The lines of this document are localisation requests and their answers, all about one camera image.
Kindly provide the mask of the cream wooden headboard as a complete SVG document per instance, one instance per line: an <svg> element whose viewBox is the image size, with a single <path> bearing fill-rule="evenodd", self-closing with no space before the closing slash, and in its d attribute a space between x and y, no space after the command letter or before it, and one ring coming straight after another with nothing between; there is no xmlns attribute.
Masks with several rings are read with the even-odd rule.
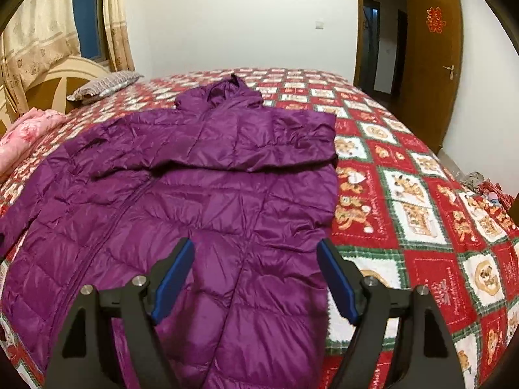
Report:
<svg viewBox="0 0 519 389"><path fill-rule="evenodd" d="M68 114L74 104L67 100L67 95L87 82L105 77L109 73L109 69L103 64L80 56L70 56L31 84L26 90L27 103L30 108L53 109Z"/></svg>

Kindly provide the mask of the clothes pile on floor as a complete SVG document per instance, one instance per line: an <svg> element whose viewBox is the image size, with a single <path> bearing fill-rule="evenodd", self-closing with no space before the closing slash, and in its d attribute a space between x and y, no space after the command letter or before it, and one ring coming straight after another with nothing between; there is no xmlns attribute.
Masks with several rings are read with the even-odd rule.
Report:
<svg viewBox="0 0 519 389"><path fill-rule="evenodd" d="M514 204L514 197L504 192L498 183L493 183L478 171L463 175L460 184L481 195L492 204L501 206L505 211L508 211Z"/></svg>

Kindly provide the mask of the red double happiness sticker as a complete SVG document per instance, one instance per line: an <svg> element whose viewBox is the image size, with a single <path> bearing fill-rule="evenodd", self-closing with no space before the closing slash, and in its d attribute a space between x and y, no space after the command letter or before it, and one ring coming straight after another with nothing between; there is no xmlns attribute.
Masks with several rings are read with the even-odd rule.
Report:
<svg viewBox="0 0 519 389"><path fill-rule="evenodd" d="M441 34L447 24L442 18L442 10L440 7L430 7L427 9L426 24L429 32Z"/></svg>

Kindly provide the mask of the beige left curtain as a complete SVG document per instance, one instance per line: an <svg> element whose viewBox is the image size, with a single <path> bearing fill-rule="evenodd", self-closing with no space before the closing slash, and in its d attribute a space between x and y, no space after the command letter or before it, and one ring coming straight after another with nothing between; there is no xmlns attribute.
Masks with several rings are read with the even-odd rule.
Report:
<svg viewBox="0 0 519 389"><path fill-rule="evenodd" d="M1 34L1 75L18 113L26 90L58 62L80 55L72 0L24 0Z"/></svg>

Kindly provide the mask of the pink floral folded blanket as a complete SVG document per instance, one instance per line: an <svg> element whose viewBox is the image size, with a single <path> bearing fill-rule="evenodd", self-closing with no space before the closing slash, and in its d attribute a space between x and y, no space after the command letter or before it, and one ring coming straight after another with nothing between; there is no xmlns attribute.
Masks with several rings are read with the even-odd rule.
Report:
<svg viewBox="0 0 519 389"><path fill-rule="evenodd" d="M67 120L65 114L56 110L35 107L18 118L1 137L1 183L30 155L44 136Z"/></svg>

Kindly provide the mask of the purple puffer jacket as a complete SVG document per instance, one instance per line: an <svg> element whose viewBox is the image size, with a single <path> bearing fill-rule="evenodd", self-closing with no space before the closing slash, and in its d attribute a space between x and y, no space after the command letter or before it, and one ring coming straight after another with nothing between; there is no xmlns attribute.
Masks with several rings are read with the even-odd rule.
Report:
<svg viewBox="0 0 519 389"><path fill-rule="evenodd" d="M5 344L41 371L84 285L194 264L157 333L185 388L314 388L327 291L316 247L338 198L333 114L266 106L237 76L64 141L1 219Z"/></svg>

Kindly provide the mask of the beige right curtain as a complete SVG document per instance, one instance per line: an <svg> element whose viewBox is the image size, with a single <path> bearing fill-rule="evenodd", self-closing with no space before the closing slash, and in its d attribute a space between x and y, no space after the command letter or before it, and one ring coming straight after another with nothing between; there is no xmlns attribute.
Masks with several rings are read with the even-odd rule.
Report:
<svg viewBox="0 0 519 389"><path fill-rule="evenodd" d="M124 0L102 0L102 10L111 70L133 71Z"/></svg>

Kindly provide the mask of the grey striped pillow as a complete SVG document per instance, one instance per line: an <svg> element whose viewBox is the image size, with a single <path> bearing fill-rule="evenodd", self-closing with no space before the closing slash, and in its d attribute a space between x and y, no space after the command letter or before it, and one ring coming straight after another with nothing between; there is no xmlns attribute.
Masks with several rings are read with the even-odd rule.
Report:
<svg viewBox="0 0 519 389"><path fill-rule="evenodd" d="M136 71L122 70L113 72L107 76L91 80L79 87L73 93L67 95L67 100L71 103L81 103L83 105L92 104L127 88L141 78L143 78L143 75Z"/></svg>

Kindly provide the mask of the window with blue pane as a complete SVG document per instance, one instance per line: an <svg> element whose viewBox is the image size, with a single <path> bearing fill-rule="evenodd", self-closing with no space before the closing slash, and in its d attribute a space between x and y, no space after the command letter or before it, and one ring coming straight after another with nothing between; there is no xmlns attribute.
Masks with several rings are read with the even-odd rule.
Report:
<svg viewBox="0 0 519 389"><path fill-rule="evenodd" d="M102 0L72 0L82 57L107 63Z"/></svg>

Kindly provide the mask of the beige curtain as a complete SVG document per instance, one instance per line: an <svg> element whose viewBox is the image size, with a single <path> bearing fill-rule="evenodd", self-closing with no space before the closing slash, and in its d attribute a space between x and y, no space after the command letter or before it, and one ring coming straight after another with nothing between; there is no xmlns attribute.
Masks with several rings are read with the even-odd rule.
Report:
<svg viewBox="0 0 519 389"><path fill-rule="evenodd" d="M80 55L72 0L24 0L1 34L1 75L18 113L26 90L58 62Z"/></svg>
<svg viewBox="0 0 519 389"><path fill-rule="evenodd" d="M111 70L133 71L124 0L102 0L102 10Z"/></svg>

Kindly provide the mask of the brown wooden door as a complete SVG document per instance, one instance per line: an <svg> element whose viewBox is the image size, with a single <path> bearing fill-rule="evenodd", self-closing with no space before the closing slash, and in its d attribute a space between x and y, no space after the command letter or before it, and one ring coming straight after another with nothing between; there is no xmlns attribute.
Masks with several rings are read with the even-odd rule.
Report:
<svg viewBox="0 0 519 389"><path fill-rule="evenodd" d="M427 9L440 7L447 22L441 34L431 33ZM460 0L407 0L407 38L403 78L396 116L438 153L447 134L459 84L463 51ZM454 79L443 66L455 66Z"/></svg>

